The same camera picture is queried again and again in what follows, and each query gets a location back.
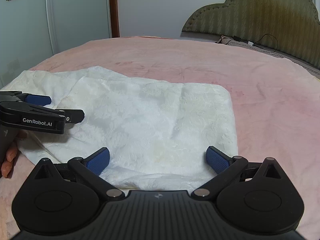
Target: logo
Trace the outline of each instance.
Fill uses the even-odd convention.
[[[23,122],[26,123],[30,123],[30,124],[37,124],[37,125],[43,125],[43,126],[52,126],[52,122],[42,122],[42,121],[38,121],[38,120],[30,120],[30,119],[26,119],[23,118],[22,119]]]
[[[163,197],[163,195],[162,195],[162,194],[160,194],[160,193],[158,193],[158,194],[155,194],[155,197],[156,197],[157,199],[159,199],[159,198],[162,198],[162,197]]]

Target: pink blanket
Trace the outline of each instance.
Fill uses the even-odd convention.
[[[251,162],[268,156],[278,160],[305,204],[297,230],[309,240],[320,239],[320,82],[300,65],[222,44],[132,37],[91,41],[33,69],[59,72],[95,65],[130,77],[226,88],[239,155]],[[12,178],[0,180],[0,239],[17,232],[10,205],[31,169],[20,156]]]

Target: black cable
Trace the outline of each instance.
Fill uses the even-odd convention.
[[[261,40],[264,38],[264,36],[266,36],[266,35],[270,35],[271,37],[274,37],[274,38],[276,39],[276,41],[277,41],[277,47],[276,47],[276,49],[275,49],[274,51],[272,51],[272,52],[276,52],[276,50],[278,49],[278,45],[279,45],[278,39],[277,39],[275,36],[273,36],[272,34],[270,34],[270,33],[266,33],[265,35],[263,35],[263,36],[261,37],[261,39],[259,39],[258,41],[254,42],[253,45],[256,46],[255,44],[256,44],[257,42],[261,41]]]
[[[270,35],[270,36],[272,36],[272,37],[274,37],[274,38],[276,39],[276,41],[277,41],[277,47],[276,47],[276,49],[275,49],[274,51],[271,51],[271,50],[265,49],[265,48],[261,48],[261,47],[255,45],[257,42],[261,41],[261,40],[264,38],[264,36],[266,36],[266,35]],[[225,45],[228,45],[230,41],[235,41],[235,40],[234,40],[233,38],[231,38]],[[264,34],[259,40],[257,40],[256,42],[253,42],[253,45],[256,46],[256,47],[259,48],[259,49],[265,49],[265,50],[268,50],[268,51],[274,53],[274,52],[276,52],[276,50],[278,49],[279,43],[278,43],[278,39],[277,39],[275,36],[273,36],[273,35],[270,34],[270,33],[266,33],[266,34]]]

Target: upholstered headboard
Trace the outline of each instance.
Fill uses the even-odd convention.
[[[196,10],[183,32],[237,36],[290,54],[320,69],[320,22],[311,0],[226,0]]]

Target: blue gripper pad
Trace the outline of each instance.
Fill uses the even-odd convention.
[[[208,147],[205,158],[207,163],[217,174],[223,172],[233,163],[231,157],[225,155],[213,146]]]
[[[101,148],[95,153],[82,161],[82,164],[86,166],[97,176],[109,165],[110,152],[106,147]]]
[[[27,95],[24,101],[37,106],[46,106],[51,104],[50,97],[39,95]]]

